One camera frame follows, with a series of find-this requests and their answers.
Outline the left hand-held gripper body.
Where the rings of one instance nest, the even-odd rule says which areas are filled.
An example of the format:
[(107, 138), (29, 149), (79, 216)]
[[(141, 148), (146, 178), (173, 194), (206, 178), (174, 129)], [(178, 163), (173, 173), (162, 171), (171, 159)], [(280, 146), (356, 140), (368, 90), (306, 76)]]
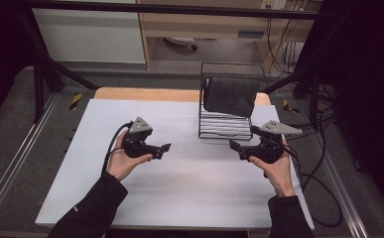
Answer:
[(147, 154), (155, 155), (156, 149), (145, 143), (153, 132), (153, 128), (142, 118), (137, 117), (125, 135), (122, 148), (126, 155), (138, 158)]

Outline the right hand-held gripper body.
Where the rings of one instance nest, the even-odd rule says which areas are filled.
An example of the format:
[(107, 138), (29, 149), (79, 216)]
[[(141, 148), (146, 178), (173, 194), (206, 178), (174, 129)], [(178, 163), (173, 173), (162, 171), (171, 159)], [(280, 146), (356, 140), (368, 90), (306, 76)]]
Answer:
[(291, 127), (281, 122), (270, 120), (259, 127), (262, 135), (259, 137), (259, 144), (255, 146), (241, 146), (238, 151), (241, 160), (249, 161), (251, 156), (261, 159), (267, 164), (273, 164), (278, 161), (284, 152), (289, 155), (292, 151), (283, 143), (283, 135), (302, 134), (301, 129)]

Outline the black wire rack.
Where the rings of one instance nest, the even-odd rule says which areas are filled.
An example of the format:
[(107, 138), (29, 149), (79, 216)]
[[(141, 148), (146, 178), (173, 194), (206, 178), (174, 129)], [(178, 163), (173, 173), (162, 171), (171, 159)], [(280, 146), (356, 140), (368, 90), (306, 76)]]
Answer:
[(201, 139), (250, 140), (252, 133), (251, 116), (249, 118), (230, 114), (209, 112), (203, 107), (203, 81), (210, 77), (232, 77), (255, 79), (260, 82), (260, 89), (265, 71), (262, 64), (203, 62), (200, 65), (200, 90), (198, 109), (198, 136)]

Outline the dark grey towel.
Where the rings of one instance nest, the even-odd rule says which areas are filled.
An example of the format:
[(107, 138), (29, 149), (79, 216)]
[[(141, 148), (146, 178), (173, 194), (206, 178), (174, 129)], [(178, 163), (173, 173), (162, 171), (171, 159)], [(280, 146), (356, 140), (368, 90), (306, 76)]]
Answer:
[(203, 107), (209, 112), (249, 118), (259, 89), (260, 82), (255, 79), (210, 77), (203, 81)]

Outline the person's left hand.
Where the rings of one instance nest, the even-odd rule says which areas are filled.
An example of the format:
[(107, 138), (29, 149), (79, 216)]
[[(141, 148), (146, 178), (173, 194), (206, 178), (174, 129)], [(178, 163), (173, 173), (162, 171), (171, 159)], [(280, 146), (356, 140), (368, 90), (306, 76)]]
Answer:
[(131, 158), (122, 149), (122, 143), (127, 131), (123, 131), (116, 139), (115, 148), (110, 152), (109, 164), (106, 171), (118, 181), (126, 179), (139, 165), (150, 161), (152, 154), (146, 154), (138, 158)]

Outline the person's right hand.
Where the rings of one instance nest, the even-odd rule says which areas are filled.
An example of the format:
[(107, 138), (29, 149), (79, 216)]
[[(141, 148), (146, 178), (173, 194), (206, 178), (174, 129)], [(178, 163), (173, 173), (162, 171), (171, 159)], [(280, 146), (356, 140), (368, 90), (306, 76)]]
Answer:
[(250, 157), (250, 162), (266, 174), (278, 197), (288, 197), (296, 194), (291, 176), (290, 155), (287, 152), (284, 152), (278, 161), (273, 164), (267, 164), (254, 156)]

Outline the yellow black tape strip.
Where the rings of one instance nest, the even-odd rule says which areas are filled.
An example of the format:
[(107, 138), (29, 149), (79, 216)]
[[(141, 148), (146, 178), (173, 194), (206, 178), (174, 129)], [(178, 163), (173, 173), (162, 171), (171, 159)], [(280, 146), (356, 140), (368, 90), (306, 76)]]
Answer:
[(298, 108), (293, 108), (290, 106), (289, 102), (287, 99), (283, 99), (283, 109), (285, 111), (290, 111), (293, 113), (300, 113), (300, 110)]
[(82, 93), (77, 93), (74, 97), (73, 97), (73, 100), (70, 104), (70, 107), (69, 107), (69, 110), (75, 110), (78, 102), (80, 101), (82, 97)]

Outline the black metal stand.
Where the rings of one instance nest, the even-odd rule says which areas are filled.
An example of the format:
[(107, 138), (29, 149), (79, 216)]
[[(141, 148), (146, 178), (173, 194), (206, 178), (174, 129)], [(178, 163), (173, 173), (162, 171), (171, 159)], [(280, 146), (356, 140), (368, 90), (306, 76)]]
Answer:
[(312, 68), (303, 68), (294, 71), (291, 75), (279, 80), (278, 82), (261, 89), (261, 92), (270, 94), (275, 90), (295, 81), (297, 86), (293, 91), (295, 99), (302, 99), (307, 94), (310, 96), (309, 121), (318, 130), (320, 121), (318, 120), (318, 106), (320, 99), (320, 75)]
[(21, 35), (25, 37), (24, 42), (33, 59), (35, 123), (39, 122), (45, 114), (44, 83), (48, 85), (51, 92), (63, 91), (64, 83), (60, 78), (60, 73), (88, 89), (96, 90), (99, 88), (98, 85), (89, 82), (52, 59), (31, 9), (18, 9), (16, 12), (16, 19), (22, 28)]

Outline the office chair base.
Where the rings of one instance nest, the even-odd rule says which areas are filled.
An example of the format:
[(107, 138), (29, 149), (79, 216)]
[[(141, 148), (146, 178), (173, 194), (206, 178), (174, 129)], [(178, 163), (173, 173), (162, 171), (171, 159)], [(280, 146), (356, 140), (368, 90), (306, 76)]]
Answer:
[(188, 47), (192, 51), (196, 51), (198, 49), (197, 44), (195, 43), (194, 38), (171, 38), (171, 37), (165, 37), (165, 40), (178, 45), (178, 46), (183, 46), (183, 47)]

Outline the white cabinet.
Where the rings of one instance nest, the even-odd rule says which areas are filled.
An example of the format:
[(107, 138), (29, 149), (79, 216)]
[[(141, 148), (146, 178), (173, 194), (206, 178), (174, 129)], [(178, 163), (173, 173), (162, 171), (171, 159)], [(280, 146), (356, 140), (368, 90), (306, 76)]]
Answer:
[(137, 13), (49, 9), (33, 12), (54, 60), (146, 61)]

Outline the wooden desk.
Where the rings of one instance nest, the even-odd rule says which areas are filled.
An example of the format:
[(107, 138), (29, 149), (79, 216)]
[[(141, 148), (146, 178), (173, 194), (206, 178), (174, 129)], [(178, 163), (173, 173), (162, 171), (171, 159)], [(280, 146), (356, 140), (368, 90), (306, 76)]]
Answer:
[[(261, 9), (262, 0), (136, 0), (138, 4)], [(320, 9), (322, 0), (287, 0), (283, 10)], [(139, 15), (146, 64), (153, 60), (158, 38), (227, 39), (254, 42), (265, 68), (272, 70), (287, 42), (303, 43), (313, 25), (311, 20), (257, 19), (247, 17), (152, 14)]]

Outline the white power strip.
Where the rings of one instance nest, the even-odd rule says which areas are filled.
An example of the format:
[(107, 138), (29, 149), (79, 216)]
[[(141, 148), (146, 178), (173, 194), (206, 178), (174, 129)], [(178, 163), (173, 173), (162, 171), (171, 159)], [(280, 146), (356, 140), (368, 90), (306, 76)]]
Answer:
[(287, 4), (287, 0), (262, 0), (261, 9), (267, 10), (283, 10)]

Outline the black metal crossbar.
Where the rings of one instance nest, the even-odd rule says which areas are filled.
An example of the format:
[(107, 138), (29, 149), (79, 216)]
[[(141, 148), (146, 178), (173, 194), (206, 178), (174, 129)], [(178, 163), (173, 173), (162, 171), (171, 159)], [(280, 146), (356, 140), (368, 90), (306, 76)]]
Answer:
[(36, 9), (75, 10), (75, 11), (103, 11), (126, 13), (152, 13), (177, 15), (203, 15), (247, 18), (297, 19), (297, 20), (326, 20), (333, 17), (332, 13), (309, 11), (279, 11), (255, 10), (224, 7), (128, 4), (60, 0), (17, 0), (18, 4)]

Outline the aluminium rail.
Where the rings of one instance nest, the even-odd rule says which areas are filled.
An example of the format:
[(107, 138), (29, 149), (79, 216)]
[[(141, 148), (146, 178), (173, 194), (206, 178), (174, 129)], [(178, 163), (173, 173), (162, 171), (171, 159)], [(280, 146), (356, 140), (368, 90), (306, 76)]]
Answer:
[(368, 238), (368, 232), (355, 208), (355, 205), (340, 177), (331, 156), (326, 150), (325, 139), (321, 134), (314, 134), (313, 140), (322, 157), (322, 166), (331, 184), (332, 190), (341, 206), (341, 211), (353, 238)]
[(4, 175), (0, 178), (0, 205), (2, 201), (4, 200), (8, 190), (10, 189), (12, 183), (14, 182), (17, 174), (19, 173), (19, 170), (24, 165), (26, 159), (28, 158), (32, 148), (34, 147), (35, 143), (37, 142), (38, 137), (40, 136), (43, 128), (45, 127), (46, 123), (48, 122), (48, 119), (50, 115), (52, 114), (56, 102), (59, 99), (60, 94), (59, 93), (53, 93), (49, 99), (46, 102), (45, 105), (45, 112), (40, 117), (39, 121), (34, 123), (33, 126), (30, 128), (30, 131), (28, 132), (27, 136), (24, 138), (24, 141), (22, 142), (21, 146), (18, 148), (18, 151), (12, 158), (10, 164), (8, 165)]

